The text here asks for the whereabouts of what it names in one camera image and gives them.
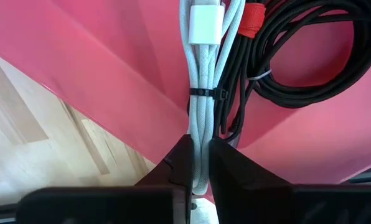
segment red velcro strap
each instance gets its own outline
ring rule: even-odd
[[[255,38],[265,20],[266,7],[262,3],[246,3],[238,33]]]

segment cable tie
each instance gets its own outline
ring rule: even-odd
[[[265,78],[265,77],[266,77],[267,75],[269,75],[269,74],[271,74],[271,69],[268,70],[267,72],[265,72],[265,73],[263,73],[263,74],[257,76],[257,77],[250,77],[250,78],[247,78],[247,80],[257,81],[257,80],[259,80],[259,79],[261,79],[261,78]]]
[[[226,90],[221,88],[214,88],[213,90],[190,88],[190,95],[212,97],[214,100],[225,100],[227,99],[228,93]]]

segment black device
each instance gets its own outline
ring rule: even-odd
[[[0,216],[15,213],[20,224],[189,223],[192,146],[183,136],[133,187],[41,189]],[[220,223],[371,223],[371,185],[293,185],[222,139],[209,150]]]

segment coiled black cable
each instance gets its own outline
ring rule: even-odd
[[[249,0],[265,4],[264,0]],[[341,9],[347,13],[322,16]],[[296,17],[308,12],[303,18]],[[323,85],[307,87],[285,86],[278,83],[272,74],[257,81],[257,77],[270,70],[270,60],[281,46],[300,28],[310,24],[352,21],[354,43],[349,59],[335,78]],[[329,99],[348,89],[371,67],[371,0],[272,0],[266,4],[266,19],[254,39],[237,34],[225,70],[218,84],[229,92],[225,101],[215,105],[215,136],[226,134],[227,118],[240,85],[240,106],[230,126],[227,141],[235,139],[242,130],[245,119],[245,105],[251,92],[286,108],[302,108],[312,103]]]

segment cable clamp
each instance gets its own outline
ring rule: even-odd
[[[203,88],[190,88],[191,96],[206,96],[212,97],[214,100],[225,100],[228,97],[228,92],[221,88],[214,88],[213,90]]]

